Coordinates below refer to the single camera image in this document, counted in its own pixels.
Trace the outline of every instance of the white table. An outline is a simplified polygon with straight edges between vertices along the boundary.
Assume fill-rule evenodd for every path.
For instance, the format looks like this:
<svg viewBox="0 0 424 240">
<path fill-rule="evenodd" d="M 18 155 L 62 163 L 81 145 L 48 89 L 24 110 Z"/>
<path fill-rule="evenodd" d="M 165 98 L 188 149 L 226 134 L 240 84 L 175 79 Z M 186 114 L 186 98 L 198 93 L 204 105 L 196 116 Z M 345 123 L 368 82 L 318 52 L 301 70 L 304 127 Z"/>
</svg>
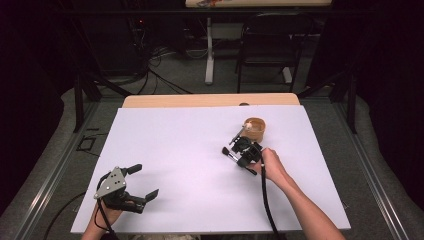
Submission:
<svg viewBox="0 0 424 240">
<path fill-rule="evenodd" d="M 241 102 L 251 106 L 234 106 Z M 303 191 L 338 228 L 349 229 L 309 119 L 296 96 L 216 94 L 128 97 L 112 125 L 71 232 L 85 230 L 100 177 L 115 166 L 138 163 L 143 170 L 126 177 L 126 190 L 144 197 L 158 188 L 159 195 L 143 214 L 123 213 L 113 226 L 116 232 L 271 232 L 259 175 L 253 176 L 221 153 L 249 117 L 266 121 L 261 145 L 276 149 Z M 281 190 L 270 182 L 267 190 L 277 229 L 300 230 Z"/>
</svg>

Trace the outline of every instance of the wire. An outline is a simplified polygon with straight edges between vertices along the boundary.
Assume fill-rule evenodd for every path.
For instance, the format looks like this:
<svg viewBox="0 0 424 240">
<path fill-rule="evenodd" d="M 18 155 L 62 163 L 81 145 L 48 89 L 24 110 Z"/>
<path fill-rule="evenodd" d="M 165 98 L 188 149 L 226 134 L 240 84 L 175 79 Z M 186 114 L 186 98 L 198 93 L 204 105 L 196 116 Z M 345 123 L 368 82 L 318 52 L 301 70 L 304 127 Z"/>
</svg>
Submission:
<svg viewBox="0 0 424 240">
<path fill-rule="evenodd" d="M 59 210 L 59 212 L 57 212 L 56 213 L 56 215 L 54 216 L 54 218 L 52 219 L 52 221 L 50 222 L 50 224 L 49 224 L 49 226 L 47 227 L 47 230 L 46 230 L 46 232 L 44 233 L 44 240 L 46 240 L 47 239 L 47 237 L 48 237 L 48 235 L 49 235 L 49 232 L 50 232 L 50 230 L 51 230 L 51 228 L 53 227 L 53 224 L 54 224 L 54 222 L 56 221 L 56 219 L 59 217 L 59 215 L 63 212 L 63 210 L 65 210 L 65 208 L 69 205 L 69 204 L 71 204 L 73 201 L 75 201 L 75 199 L 77 199 L 77 198 L 79 198 L 79 197 L 81 197 L 81 196 L 83 196 L 83 195 L 85 195 L 85 193 L 86 192 L 82 192 L 82 193 L 80 193 L 80 194 L 78 194 L 77 196 L 75 196 L 75 197 L 73 197 L 71 200 L 69 200 L 60 210 Z"/>
<path fill-rule="evenodd" d="M 278 234 L 277 227 L 275 227 L 274 220 L 272 219 L 271 211 L 269 210 L 269 204 L 268 204 L 268 194 L 266 192 L 266 171 L 265 171 L 265 162 L 264 159 L 261 157 L 261 177 L 262 177 L 262 196 L 264 199 L 264 206 L 266 215 L 268 216 L 269 223 L 271 224 L 272 231 L 274 232 L 275 239 L 280 239 L 280 235 Z"/>
<path fill-rule="evenodd" d="M 216 46 L 218 46 L 218 44 L 220 44 L 222 42 L 225 42 L 225 40 L 222 40 L 222 39 L 221 40 L 218 40 L 214 45 L 212 45 L 212 49 L 215 48 Z M 193 55 L 190 55 L 189 54 L 189 52 L 200 52 L 200 51 L 205 51 L 205 52 L 203 54 L 199 55 L 199 56 L 193 56 Z M 190 58 L 193 58 L 193 59 L 203 58 L 204 56 L 206 56 L 206 54 L 208 54 L 208 52 L 209 52 L 209 49 L 208 48 L 199 49 L 199 50 L 194 50 L 194 49 L 192 49 L 192 50 L 186 50 L 187 56 L 189 56 Z"/>
<path fill-rule="evenodd" d="M 149 79 L 149 71 L 147 71 L 147 73 L 146 73 L 146 81 L 144 81 L 144 84 L 141 86 L 140 90 L 137 92 L 136 95 L 140 95 L 140 93 L 143 91 L 144 87 L 146 87 L 148 79 Z"/>
<path fill-rule="evenodd" d="M 110 173 L 107 173 L 107 174 L 105 174 L 103 177 L 101 177 L 101 178 L 100 178 L 99 183 L 97 184 L 97 188 L 96 188 L 96 190 L 99 190 L 99 188 L 100 188 L 100 186 L 102 185 L 103 181 L 104 181 L 104 180 L 106 180 L 106 179 L 109 177 L 109 174 L 110 174 Z M 103 210 L 103 207 L 102 207 L 102 201 L 101 201 L 101 199 L 100 199 L 100 198 L 98 198 L 98 199 L 97 199 L 97 206 L 98 206 L 98 210 L 100 210 L 100 213 L 102 214 L 103 220 L 104 220 L 104 221 L 105 221 L 105 223 L 106 223 L 107 229 L 105 229 L 105 228 L 103 228 L 103 227 L 99 226 L 99 225 L 97 224 L 97 222 L 96 222 L 96 218 L 94 218 L 94 224 L 96 224 L 96 226 L 97 226 L 97 227 L 99 227 L 99 228 L 101 228 L 101 229 L 103 229 L 103 230 L 109 231 L 109 233 L 110 233 L 111 235 L 113 235 L 113 236 L 115 236 L 115 237 L 116 237 L 115 231 L 113 231 L 112 226 L 110 225 L 109 220 L 107 219 L 106 213 L 105 213 L 105 211 Z"/>
<path fill-rule="evenodd" d="M 156 76 L 156 78 L 155 78 L 155 88 L 153 89 L 153 92 L 150 94 L 150 95 L 154 95 L 155 93 L 156 93 L 156 89 L 158 88 L 158 77 Z"/>
<path fill-rule="evenodd" d="M 182 87 L 180 87 L 180 86 L 178 86 L 178 85 L 176 85 L 175 83 L 172 83 L 172 82 L 170 82 L 170 81 L 168 81 L 168 80 L 166 80 L 166 79 L 164 79 L 163 77 L 161 77 L 159 74 L 157 74 L 155 71 L 153 71 L 152 69 L 149 69 L 149 71 L 151 72 L 151 73 L 153 73 L 153 75 L 155 75 L 157 78 L 159 78 L 162 82 L 164 82 L 166 85 L 168 85 L 168 87 L 170 87 L 171 89 L 173 89 L 174 91 L 176 91 L 177 93 L 179 93 L 177 90 L 175 90 L 173 87 L 176 87 L 176 88 L 178 88 L 178 89 L 180 89 L 181 91 L 184 91 L 184 92 L 186 92 L 186 93 L 189 93 L 189 94 L 192 94 L 192 92 L 190 92 L 190 91 L 187 91 L 187 90 L 185 90 L 184 88 L 182 88 Z"/>
<path fill-rule="evenodd" d="M 98 228 L 101 228 L 101 229 L 103 229 L 103 230 L 105 230 L 105 231 L 108 231 L 109 229 L 104 228 L 104 227 L 100 226 L 100 225 L 97 223 L 97 214 L 99 213 L 99 210 L 100 210 L 100 208 L 97 208 L 97 210 L 96 210 L 96 214 L 94 215 L 94 224 L 95 224 Z"/>
</svg>

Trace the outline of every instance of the black cable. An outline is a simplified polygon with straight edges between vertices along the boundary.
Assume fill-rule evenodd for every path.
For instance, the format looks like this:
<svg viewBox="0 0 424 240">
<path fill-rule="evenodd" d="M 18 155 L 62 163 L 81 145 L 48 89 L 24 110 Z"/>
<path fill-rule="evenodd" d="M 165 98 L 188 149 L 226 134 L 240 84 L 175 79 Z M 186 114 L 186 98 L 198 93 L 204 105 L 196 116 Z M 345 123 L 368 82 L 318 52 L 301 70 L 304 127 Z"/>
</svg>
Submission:
<svg viewBox="0 0 424 240">
<path fill-rule="evenodd" d="M 162 51 L 161 49 L 155 49 L 155 50 L 153 50 L 154 52 L 152 52 L 152 56 L 151 56 L 151 58 L 149 59 L 149 66 L 153 66 L 153 67 L 159 67 L 159 65 L 161 64 L 161 62 L 162 62 L 162 53 L 160 52 L 160 51 Z M 156 64 L 153 64 L 152 63 L 152 60 L 155 60 L 155 61 L 157 61 L 157 63 Z"/>
<path fill-rule="evenodd" d="M 181 91 L 184 91 L 184 92 L 186 92 L 186 93 L 192 94 L 192 92 L 187 91 L 187 90 L 185 90 L 184 88 L 182 88 L 182 87 L 180 87 L 180 86 L 176 85 L 175 83 L 172 83 L 172 82 L 170 82 L 170 81 L 168 81 L 168 80 L 164 79 L 164 78 L 163 78 L 163 77 L 161 77 L 159 74 L 157 74 L 156 72 L 154 72 L 152 69 L 149 69 L 149 71 L 150 71 L 151 73 L 153 73 L 156 77 L 158 77 L 160 80 L 162 80 L 162 81 L 164 81 L 164 82 L 166 82 L 166 83 L 168 83 L 168 84 L 170 84 L 170 85 L 172 85 L 172 86 L 174 86 L 174 87 L 176 87 L 176 88 L 180 89 Z"/>
<path fill-rule="evenodd" d="M 170 89 L 174 90 L 174 92 L 178 93 L 178 94 L 182 94 L 180 92 L 178 92 L 177 89 L 175 89 L 168 81 L 164 81 L 162 79 L 159 78 L 159 80 L 161 80 L 166 86 L 168 86 Z"/>
<path fill-rule="evenodd" d="M 109 174 L 110 174 L 110 173 L 107 173 L 107 174 L 105 174 L 103 177 L 101 177 L 101 178 L 100 178 L 99 183 L 97 184 L 97 189 L 96 189 L 96 190 L 99 190 L 99 188 L 100 188 L 100 186 L 102 185 L 103 181 L 109 177 Z M 100 210 L 100 213 L 102 214 L 103 220 L 104 220 L 104 221 L 105 221 L 105 223 L 106 223 L 107 229 L 105 229 L 105 228 L 103 228 L 103 227 L 99 226 L 99 225 L 97 224 L 97 222 L 96 222 L 96 218 L 94 218 L 94 223 L 96 224 L 96 226 L 97 226 L 97 227 L 99 227 L 99 228 L 101 228 L 101 229 L 104 229 L 104 230 L 109 231 L 109 233 L 110 233 L 111 235 L 113 235 L 113 236 L 115 236 L 115 237 L 116 237 L 115 231 L 113 231 L 112 226 L 110 225 L 109 220 L 107 219 L 106 213 L 105 213 L 105 211 L 103 210 L 103 207 L 102 207 L 102 201 L 101 201 L 101 199 L 100 199 L 100 198 L 98 198 L 98 199 L 97 199 L 97 206 L 98 206 L 98 209 Z"/>
<path fill-rule="evenodd" d="M 156 89 L 158 89 L 158 77 L 156 76 L 156 85 L 155 85 L 155 88 L 153 89 L 153 92 L 150 94 L 150 95 L 154 95 L 155 93 L 156 93 Z"/>
<path fill-rule="evenodd" d="M 59 212 L 57 212 L 56 213 L 56 215 L 54 216 L 54 218 L 52 219 L 52 221 L 50 222 L 50 224 L 49 224 L 49 226 L 47 227 L 47 230 L 46 230 L 46 232 L 44 233 L 44 240 L 46 240 L 47 239 L 47 237 L 48 237 L 48 235 L 49 235 L 49 232 L 50 232 L 50 230 L 51 230 L 51 228 L 53 227 L 53 224 L 54 224 L 54 222 L 56 221 L 56 219 L 59 217 L 59 215 L 63 212 L 63 210 L 65 210 L 65 208 L 69 205 L 69 204 L 71 204 L 73 201 L 75 201 L 75 199 L 77 199 L 77 198 L 79 198 L 79 197 L 81 197 L 81 196 L 83 196 L 83 195 L 85 195 L 85 193 L 86 192 L 83 192 L 83 193 L 80 193 L 80 194 L 78 194 L 77 196 L 75 196 L 75 197 L 73 197 L 71 200 L 69 200 L 60 210 L 59 210 Z"/>
<path fill-rule="evenodd" d="M 268 204 L 268 194 L 266 192 L 266 171 L 265 171 L 265 162 L 261 157 L 261 178 L 262 178 L 262 196 L 264 199 L 265 211 L 268 216 L 269 223 L 271 224 L 272 231 L 274 232 L 275 239 L 280 240 L 280 235 L 278 234 L 277 227 L 275 227 L 274 220 L 272 219 L 271 211 L 269 210 Z"/>
<path fill-rule="evenodd" d="M 147 70 L 147 73 L 146 73 L 146 81 L 144 81 L 144 84 L 141 86 L 140 90 L 137 92 L 137 95 L 140 95 L 140 93 L 143 91 L 144 87 L 146 87 L 148 80 L 149 80 L 149 70 Z"/>
</svg>

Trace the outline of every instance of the computer cable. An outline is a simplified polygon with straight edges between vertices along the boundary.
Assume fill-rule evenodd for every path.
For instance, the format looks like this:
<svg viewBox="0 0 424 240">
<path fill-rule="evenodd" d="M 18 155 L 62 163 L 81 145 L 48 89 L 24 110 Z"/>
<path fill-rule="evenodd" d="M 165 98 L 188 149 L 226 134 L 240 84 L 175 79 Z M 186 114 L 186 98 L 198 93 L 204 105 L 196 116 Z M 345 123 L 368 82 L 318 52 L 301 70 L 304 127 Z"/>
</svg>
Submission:
<svg viewBox="0 0 424 240">
<path fill-rule="evenodd" d="M 275 239 L 280 240 L 280 235 L 278 233 L 277 227 L 275 226 L 274 219 L 272 218 L 271 210 L 269 209 L 268 194 L 266 191 L 265 162 L 263 157 L 261 157 L 261 180 L 262 180 L 262 196 L 263 196 L 266 215 L 268 217 L 269 223 L 271 224 L 271 228 L 272 228 L 272 231 L 274 232 Z"/>
<path fill-rule="evenodd" d="M 43 237 L 43 239 L 44 240 L 46 240 L 47 239 L 47 237 L 48 237 L 48 235 L 49 235 L 49 233 L 50 233 L 50 230 L 51 230 L 51 228 L 53 227 L 53 224 L 55 223 L 55 221 L 56 221 L 56 219 L 59 217 L 59 215 L 63 212 L 63 210 L 65 210 L 65 208 L 67 207 L 67 206 L 69 206 L 69 204 L 71 204 L 73 201 L 75 201 L 76 199 L 78 199 L 79 197 L 81 197 L 81 196 L 84 196 L 85 195 L 85 193 L 86 192 L 82 192 L 82 193 L 80 193 L 80 194 L 78 194 L 78 195 L 76 195 L 75 197 L 73 197 L 71 200 L 69 200 L 60 210 L 59 210 L 59 212 L 57 212 L 56 213 L 56 215 L 53 217 L 53 219 L 52 219 L 52 221 L 50 222 L 50 224 L 49 224 L 49 226 L 47 227 L 47 230 L 46 230 L 46 232 L 44 233 L 44 237 Z"/>
<path fill-rule="evenodd" d="M 185 90 L 184 88 L 182 88 L 182 87 L 180 87 L 180 86 L 178 86 L 178 85 L 176 85 L 175 83 L 172 83 L 172 82 L 170 82 L 170 81 L 168 81 L 168 80 L 166 80 L 166 79 L 164 79 L 163 77 L 161 77 L 159 74 L 157 74 L 155 71 L 153 71 L 152 69 L 150 69 L 149 68 L 149 71 L 153 74 L 153 75 L 155 75 L 156 77 L 158 77 L 162 82 L 164 82 L 166 85 L 168 85 L 170 88 L 172 88 L 174 91 L 176 91 L 177 93 L 180 93 L 180 92 L 178 92 L 177 90 L 175 90 L 173 87 L 176 87 L 176 88 L 178 88 L 179 90 L 181 90 L 181 91 L 183 91 L 183 92 L 185 92 L 185 93 L 188 93 L 188 94 L 193 94 L 192 92 L 190 92 L 190 91 L 188 91 L 188 90 Z"/>
</svg>

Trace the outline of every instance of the desk leg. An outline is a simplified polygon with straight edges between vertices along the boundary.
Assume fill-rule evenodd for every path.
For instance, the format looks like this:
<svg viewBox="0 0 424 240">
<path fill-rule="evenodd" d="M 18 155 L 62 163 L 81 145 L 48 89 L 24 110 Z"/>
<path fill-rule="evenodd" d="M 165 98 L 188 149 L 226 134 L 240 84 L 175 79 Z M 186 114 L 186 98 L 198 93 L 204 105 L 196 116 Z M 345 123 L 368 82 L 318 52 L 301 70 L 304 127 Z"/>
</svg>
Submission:
<svg viewBox="0 0 424 240">
<path fill-rule="evenodd" d="M 208 60 L 206 63 L 206 77 L 205 84 L 212 85 L 213 83 L 213 49 L 212 49 L 212 23 L 211 18 L 208 18 L 207 23 L 207 34 L 208 34 Z"/>
<path fill-rule="evenodd" d="M 292 76 L 290 73 L 290 69 L 288 67 L 283 68 L 283 77 L 285 83 L 291 83 L 292 82 Z"/>
</svg>

